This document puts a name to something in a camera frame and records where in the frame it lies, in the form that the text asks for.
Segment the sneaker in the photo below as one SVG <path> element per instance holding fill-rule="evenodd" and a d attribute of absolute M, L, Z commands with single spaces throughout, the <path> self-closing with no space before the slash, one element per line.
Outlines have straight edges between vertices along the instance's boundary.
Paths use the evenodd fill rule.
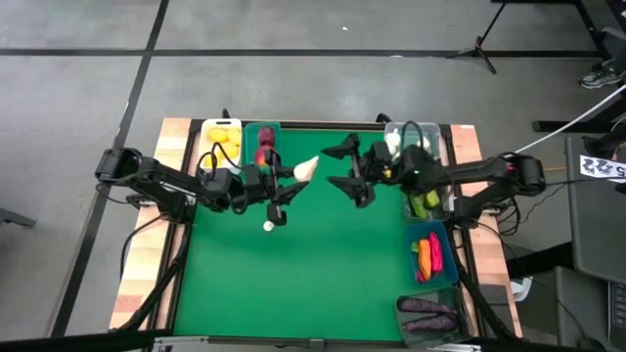
<path fill-rule="evenodd" d="M 603 67 L 580 78 L 578 84 L 585 89 L 597 89 L 604 87 L 606 84 L 615 84 L 620 80 L 621 74 L 617 74 L 613 68 Z"/>

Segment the green mat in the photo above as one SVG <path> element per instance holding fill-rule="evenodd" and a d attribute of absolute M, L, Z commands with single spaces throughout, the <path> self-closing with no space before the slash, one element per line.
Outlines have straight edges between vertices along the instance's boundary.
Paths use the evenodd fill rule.
<path fill-rule="evenodd" d="M 320 160 L 287 207 L 288 225 L 262 229 L 266 205 L 244 215 L 198 206 L 175 322 L 176 335 L 400 340 L 395 299 L 416 294 L 397 188 L 357 209 L 326 177 L 350 160 L 320 153 L 342 131 L 283 130 L 283 162 Z M 382 139 L 360 132 L 362 152 Z"/>

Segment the concrete floor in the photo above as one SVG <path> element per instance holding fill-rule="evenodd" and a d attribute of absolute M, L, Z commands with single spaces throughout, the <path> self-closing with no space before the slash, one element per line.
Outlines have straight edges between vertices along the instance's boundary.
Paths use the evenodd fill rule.
<path fill-rule="evenodd" d="M 158 0 L 0 2 L 0 47 L 144 48 Z M 158 48 L 467 47 L 497 5 L 484 0 L 172 0 Z M 607 9 L 594 5 L 602 27 Z M 593 50 L 571 6 L 509 5 L 485 42 L 494 50 Z M 0 57 L 0 206 L 39 219 L 0 227 L 0 339 L 45 333 L 94 196 L 94 168 L 112 143 L 139 58 Z M 594 60 L 403 58 L 153 58 L 126 145 L 154 151 L 166 116 L 476 125 L 484 156 L 537 138 L 535 119 L 570 120 L 608 95 L 576 81 Z M 564 165 L 562 136 L 529 151 Z M 550 180 L 564 178 L 550 172 Z M 521 199 L 522 213 L 538 199 Z M 565 192 L 510 243 L 529 250 L 569 239 Z M 110 203 L 68 333 L 106 330 L 117 263 L 136 211 Z"/>

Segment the wooden board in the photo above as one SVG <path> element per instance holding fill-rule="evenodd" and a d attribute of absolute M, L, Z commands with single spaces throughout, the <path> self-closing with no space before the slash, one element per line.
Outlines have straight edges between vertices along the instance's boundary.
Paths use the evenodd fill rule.
<path fill-rule="evenodd" d="M 158 142 L 156 143 L 155 158 L 167 166 L 180 169 L 187 145 L 190 125 L 191 119 L 189 118 L 166 118 L 163 121 Z M 482 159 L 478 139 L 473 126 L 453 125 L 452 136 L 457 162 L 461 163 Z M 195 173 L 198 157 L 198 140 L 196 140 L 190 160 L 190 174 Z M 444 157 L 442 161 L 447 163 L 447 158 Z M 486 183 L 463 185 L 463 193 L 466 196 L 470 196 L 485 187 Z M 155 216 L 157 216 L 157 210 L 154 207 L 142 209 L 139 212 L 137 227 Z M 483 216 L 480 221 L 493 228 L 497 228 L 495 220 L 491 217 Z M 164 247 L 166 232 L 167 222 L 157 221 L 153 226 L 138 234 L 133 239 L 128 251 L 124 276 L 120 283 L 117 300 L 113 308 L 110 324 L 111 328 L 116 328 L 124 324 L 154 287 L 157 280 L 158 265 Z M 174 253 L 178 249 L 181 236 L 182 227 L 178 227 L 176 229 L 176 238 L 173 246 Z M 471 230 L 470 236 L 480 283 L 503 285 L 507 288 L 512 316 L 514 318 L 515 333 L 521 336 L 521 327 L 519 325 L 511 286 L 509 284 L 507 265 L 499 239 L 489 230 L 482 228 Z M 462 251 L 460 251 L 460 256 L 462 261 L 465 262 Z M 470 316 L 474 320 L 475 326 L 471 299 L 466 290 L 464 290 L 464 294 L 466 301 L 469 303 Z M 170 297 L 171 284 L 163 294 L 163 299 L 161 300 L 159 319 L 156 323 L 158 328 L 164 328 L 165 326 L 165 316 L 169 309 Z"/>

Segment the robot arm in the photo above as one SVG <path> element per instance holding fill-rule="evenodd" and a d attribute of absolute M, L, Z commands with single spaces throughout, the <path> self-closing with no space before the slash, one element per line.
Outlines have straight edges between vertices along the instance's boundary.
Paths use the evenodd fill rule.
<path fill-rule="evenodd" d="M 287 214 L 282 208 L 308 185 L 312 170 L 295 177 L 299 182 L 284 187 L 279 179 L 294 177 L 294 171 L 302 174 L 297 168 L 307 163 L 296 168 L 283 166 L 280 156 L 273 150 L 265 152 L 265 159 L 268 173 L 249 164 L 242 166 L 244 177 L 225 168 L 210 172 L 199 170 L 198 176 L 190 176 L 152 157 L 142 156 L 137 150 L 112 149 L 104 152 L 96 178 L 102 185 L 132 189 L 138 195 L 128 196 L 129 203 L 139 208 L 146 202 L 153 202 L 161 215 L 176 223 L 191 221 L 192 207 L 188 205 L 196 200 L 212 211 L 223 212 L 230 207 L 237 214 L 244 213 L 250 204 L 269 200 L 267 219 L 272 227 L 286 225 Z"/>
<path fill-rule="evenodd" d="M 546 189 L 541 161 L 532 156 L 501 154 L 486 160 L 442 166 L 426 150 L 407 146 L 393 158 L 385 142 L 374 142 L 363 155 L 359 154 L 358 135 L 349 134 L 343 143 L 322 150 L 322 153 L 343 159 L 349 156 L 352 168 L 347 177 L 329 177 L 329 181 L 354 199 L 357 207 L 366 207 L 376 198 L 374 186 L 400 186 L 411 196 L 434 189 L 490 181 L 492 184 L 473 197 L 455 199 L 455 220 L 477 220 L 482 207 L 513 196 L 536 196 Z"/>

